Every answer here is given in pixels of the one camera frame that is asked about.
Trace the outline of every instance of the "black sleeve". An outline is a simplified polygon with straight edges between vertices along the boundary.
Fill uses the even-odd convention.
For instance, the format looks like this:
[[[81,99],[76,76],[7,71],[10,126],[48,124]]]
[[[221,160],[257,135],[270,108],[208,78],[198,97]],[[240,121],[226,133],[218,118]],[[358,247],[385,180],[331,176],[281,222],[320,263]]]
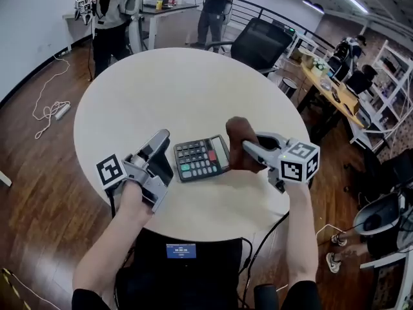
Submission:
[[[110,310],[98,294],[85,289],[76,289],[72,297],[72,310]]]
[[[359,46],[353,46],[353,57],[357,56],[359,58],[361,55],[361,48]]]
[[[298,282],[288,291],[281,310],[321,310],[321,301],[315,282]]]

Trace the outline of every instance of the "sneaker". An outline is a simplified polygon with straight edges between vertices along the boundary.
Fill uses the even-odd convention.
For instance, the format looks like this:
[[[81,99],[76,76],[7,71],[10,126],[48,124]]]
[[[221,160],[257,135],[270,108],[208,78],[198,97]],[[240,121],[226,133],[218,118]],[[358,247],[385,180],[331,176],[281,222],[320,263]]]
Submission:
[[[201,43],[196,42],[196,43],[189,44],[189,47],[204,49],[204,48],[205,48],[205,44],[201,44]]]
[[[333,273],[338,273],[338,271],[340,270],[341,262],[333,261],[333,257],[334,257],[334,253],[328,253],[325,256],[325,260],[327,261],[328,268],[330,269],[330,271]]]
[[[339,234],[336,234],[331,237],[331,243],[333,243],[334,245],[339,245],[340,247],[344,247],[347,244],[347,240],[341,241]]]

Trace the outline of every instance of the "wooden floor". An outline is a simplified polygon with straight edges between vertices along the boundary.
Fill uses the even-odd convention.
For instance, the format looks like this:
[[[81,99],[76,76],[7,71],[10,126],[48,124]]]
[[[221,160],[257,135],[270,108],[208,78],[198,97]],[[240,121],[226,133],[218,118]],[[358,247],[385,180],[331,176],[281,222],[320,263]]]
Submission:
[[[32,109],[45,81],[64,70],[64,63],[55,61],[48,65],[0,109],[0,170],[13,181],[11,188],[0,184],[0,266],[12,270],[37,294],[62,310],[70,309],[72,273],[77,262],[110,221],[110,208],[83,176],[73,144],[76,107],[89,84],[87,54],[87,44],[75,48],[65,57],[71,64],[69,71],[44,91],[40,107],[58,99],[71,101],[72,108],[62,120],[53,120],[41,139],[35,140],[34,136],[46,122],[36,121]],[[292,72],[289,76],[301,83],[294,79],[300,75]],[[311,124],[316,117],[306,114],[305,121]],[[348,178],[342,168],[350,161],[360,166],[361,155],[348,144],[340,123],[321,144],[321,170],[311,190],[317,231],[326,223],[342,229],[352,225],[356,202],[343,192]],[[254,264],[247,297],[251,305],[256,284],[282,287],[287,283],[283,252],[286,226],[281,225],[276,235],[268,239]],[[254,247],[265,233],[256,234]],[[327,240],[332,233],[332,229],[321,232],[318,242]],[[324,308],[366,309],[372,272],[361,272],[360,261],[355,260],[344,263],[338,274],[330,273],[325,264],[329,247],[327,243],[319,248],[317,284]],[[22,309],[22,303],[0,280],[0,309]],[[240,291],[244,283],[243,274]],[[14,285],[33,310],[51,309],[18,283]],[[284,289],[279,294],[284,298],[286,293]]]

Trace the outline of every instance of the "small screen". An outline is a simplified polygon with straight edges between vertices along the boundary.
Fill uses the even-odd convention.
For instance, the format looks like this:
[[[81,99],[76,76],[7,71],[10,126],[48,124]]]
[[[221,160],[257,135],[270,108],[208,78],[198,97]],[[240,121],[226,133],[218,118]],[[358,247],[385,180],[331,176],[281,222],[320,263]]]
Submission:
[[[212,139],[212,144],[214,145],[215,151],[217,153],[218,162],[221,168],[226,168],[228,166],[227,155],[225,154],[224,147],[222,146],[221,139]]]

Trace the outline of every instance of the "red button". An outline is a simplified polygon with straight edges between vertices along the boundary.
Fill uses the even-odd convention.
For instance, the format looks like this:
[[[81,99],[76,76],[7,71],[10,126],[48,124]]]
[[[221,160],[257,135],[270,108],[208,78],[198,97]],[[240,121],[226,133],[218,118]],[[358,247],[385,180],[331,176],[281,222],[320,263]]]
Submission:
[[[208,151],[208,155],[209,155],[209,160],[210,161],[216,161],[217,157],[215,156],[215,152],[213,150]]]

